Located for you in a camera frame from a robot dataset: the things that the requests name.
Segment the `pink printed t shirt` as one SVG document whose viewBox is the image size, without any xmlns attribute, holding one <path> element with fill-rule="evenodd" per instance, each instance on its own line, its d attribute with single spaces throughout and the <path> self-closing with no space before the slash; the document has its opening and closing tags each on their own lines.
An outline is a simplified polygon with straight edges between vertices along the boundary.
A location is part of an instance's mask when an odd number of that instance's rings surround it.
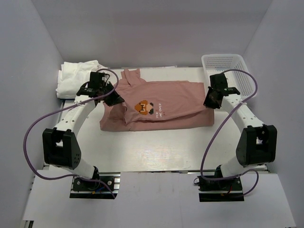
<svg viewBox="0 0 304 228">
<path fill-rule="evenodd" d="M 214 124 L 214 110 L 203 104 L 203 83 L 145 81 L 139 69 L 125 69 L 121 76 L 116 92 L 124 101 L 104 105 L 102 131 L 175 130 Z"/>
</svg>

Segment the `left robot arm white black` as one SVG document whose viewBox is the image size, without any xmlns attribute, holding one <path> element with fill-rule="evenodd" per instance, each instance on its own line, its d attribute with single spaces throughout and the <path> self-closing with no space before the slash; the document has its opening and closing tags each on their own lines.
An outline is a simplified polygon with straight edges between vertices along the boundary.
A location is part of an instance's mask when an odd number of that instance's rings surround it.
<svg viewBox="0 0 304 228">
<path fill-rule="evenodd" d="M 89 81 L 80 86 L 63 120 L 52 129 L 45 129 L 42 134 L 45 163 L 84 178 L 84 184 L 91 190 L 99 187 L 100 177 L 95 166 L 82 158 L 77 135 L 86 118 L 101 101 L 109 106 L 124 102 L 115 91 L 118 84 L 112 85 L 108 81 L 110 73 L 117 75 L 105 68 L 91 72 Z"/>
</svg>

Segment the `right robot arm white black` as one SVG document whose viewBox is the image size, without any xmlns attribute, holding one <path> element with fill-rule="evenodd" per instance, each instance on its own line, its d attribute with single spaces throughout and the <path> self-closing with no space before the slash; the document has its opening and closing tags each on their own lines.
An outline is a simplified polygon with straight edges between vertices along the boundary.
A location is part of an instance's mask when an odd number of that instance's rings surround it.
<svg viewBox="0 0 304 228">
<path fill-rule="evenodd" d="M 213 177 L 219 189 L 226 189 L 232 179 L 237 178 L 258 165 L 275 160 L 277 129 L 259 120 L 247 106 L 247 101 L 254 97 L 257 90 L 243 98 L 238 89 L 229 87 L 225 72 L 210 76 L 210 86 L 204 106 L 211 109 L 223 109 L 227 117 L 216 130 L 219 133 L 225 123 L 232 119 L 240 131 L 236 154 L 226 163 L 216 168 Z"/>
</svg>

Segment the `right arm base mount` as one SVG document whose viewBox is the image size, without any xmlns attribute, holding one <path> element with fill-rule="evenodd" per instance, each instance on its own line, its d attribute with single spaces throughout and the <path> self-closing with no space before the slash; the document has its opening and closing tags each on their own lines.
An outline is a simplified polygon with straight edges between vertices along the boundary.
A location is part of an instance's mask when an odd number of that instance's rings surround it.
<svg viewBox="0 0 304 228">
<path fill-rule="evenodd" d="M 240 178 L 209 181 L 198 176 L 193 181 L 199 187 L 200 202 L 240 202 L 244 201 Z"/>
</svg>

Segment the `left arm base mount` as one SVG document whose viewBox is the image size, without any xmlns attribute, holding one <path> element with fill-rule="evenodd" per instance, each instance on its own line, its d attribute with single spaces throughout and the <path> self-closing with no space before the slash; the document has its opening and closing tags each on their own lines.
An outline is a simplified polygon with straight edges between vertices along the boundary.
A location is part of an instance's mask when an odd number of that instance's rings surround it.
<svg viewBox="0 0 304 228">
<path fill-rule="evenodd" d="M 87 182 L 80 178 L 73 178 L 70 198 L 72 199 L 110 199 L 113 200 L 111 192 L 116 197 L 120 187 L 119 173 L 100 173 L 100 181 L 105 184 L 97 182 Z"/>
</svg>

